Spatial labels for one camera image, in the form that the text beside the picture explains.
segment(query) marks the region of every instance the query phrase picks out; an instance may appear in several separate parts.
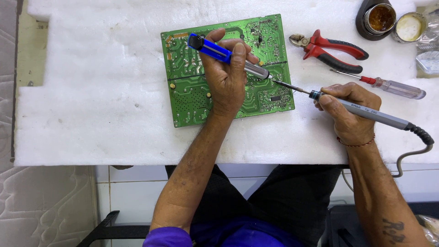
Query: white tile wall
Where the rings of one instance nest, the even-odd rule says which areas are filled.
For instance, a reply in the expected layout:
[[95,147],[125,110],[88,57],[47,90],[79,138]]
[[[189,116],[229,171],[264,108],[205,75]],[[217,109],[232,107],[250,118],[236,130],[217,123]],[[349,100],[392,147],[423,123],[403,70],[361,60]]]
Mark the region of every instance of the white tile wall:
[[[238,191],[248,198],[276,165],[222,164],[219,167]],[[389,168],[396,171],[395,164],[390,164]],[[404,164],[403,170],[404,176],[396,181],[407,201],[439,201],[439,164]],[[346,172],[352,184],[350,170]],[[101,218],[110,210],[120,210],[116,224],[143,225],[151,222],[155,203],[167,180],[164,166],[138,166],[126,170],[99,166],[96,174]],[[353,203],[353,192],[340,176],[331,196],[331,205]],[[142,243],[143,240],[111,240],[104,242],[103,246],[140,247]]]

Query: purple sleeve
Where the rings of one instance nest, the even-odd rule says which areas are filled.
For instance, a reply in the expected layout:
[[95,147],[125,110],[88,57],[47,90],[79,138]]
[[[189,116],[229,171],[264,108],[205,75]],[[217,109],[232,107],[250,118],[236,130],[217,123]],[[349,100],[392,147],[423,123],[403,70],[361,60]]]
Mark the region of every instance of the purple sleeve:
[[143,247],[192,247],[189,234],[178,227],[161,227],[148,233]]

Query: white foam pad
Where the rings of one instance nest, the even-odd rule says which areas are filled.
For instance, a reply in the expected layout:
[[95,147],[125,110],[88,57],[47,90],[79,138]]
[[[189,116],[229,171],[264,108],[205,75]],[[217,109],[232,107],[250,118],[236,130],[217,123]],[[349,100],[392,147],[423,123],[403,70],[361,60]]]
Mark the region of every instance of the white foam pad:
[[[431,1],[394,0],[399,16]],[[47,62],[42,87],[21,87],[16,112],[15,165],[176,164],[201,125],[173,127],[160,32],[280,13],[284,36],[343,40],[366,50],[357,61],[364,76],[382,77],[427,91],[422,100],[371,88],[381,96],[381,111],[406,119],[439,137],[438,79],[416,79],[414,44],[391,37],[363,39],[355,28],[361,1],[345,0],[29,0],[28,12],[49,19]],[[307,90],[347,83],[287,40],[291,82]],[[295,93],[295,110],[234,120],[217,163],[346,163],[333,122]],[[376,140],[386,162],[424,147],[413,133],[376,125]],[[406,158],[437,163],[439,149]]]

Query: blue desoldering pump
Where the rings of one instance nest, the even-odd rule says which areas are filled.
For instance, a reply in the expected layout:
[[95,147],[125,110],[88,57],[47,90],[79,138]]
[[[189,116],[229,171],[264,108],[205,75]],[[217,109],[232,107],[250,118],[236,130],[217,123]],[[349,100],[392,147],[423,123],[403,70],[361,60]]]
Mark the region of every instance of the blue desoldering pump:
[[[220,60],[224,63],[230,64],[230,58],[232,56],[232,52],[222,48],[215,43],[212,43],[208,40],[205,40],[202,36],[196,35],[195,33],[191,33],[187,40],[187,46],[192,49],[198,50],[206,55],[209,55],[217,60]],[[272,79],[273,77],[270,75],[270,72],[264,69],[261,66],[254,65],[249,61],[245,61],[244,71],[257,76],[260,79]]]

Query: red string bracelet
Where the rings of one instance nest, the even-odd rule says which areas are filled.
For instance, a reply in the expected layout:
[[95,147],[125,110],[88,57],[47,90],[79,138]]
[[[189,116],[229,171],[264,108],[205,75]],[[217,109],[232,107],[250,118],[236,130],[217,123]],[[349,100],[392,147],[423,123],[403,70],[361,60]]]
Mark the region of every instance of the red string bracelet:
[[337,136],[337,141],[338,141],[340,144],[345,145],[346,147],[359,148],[359,147],[363,147],[363,146],[366,146],[366,145],[369,145],[369,144],[373,143],[373,142],[375,141],[375,135],[374,135],[374,138],[373,138],[370,142],[368,142],[368,143],[366,143],[366,144],[363,144],[363,145],[358,145],[358,146],[346,145],[346,144],[344,144],[344,143],[342,143],[342,142],[340,141],[340,138],[339,138],[338,136]]

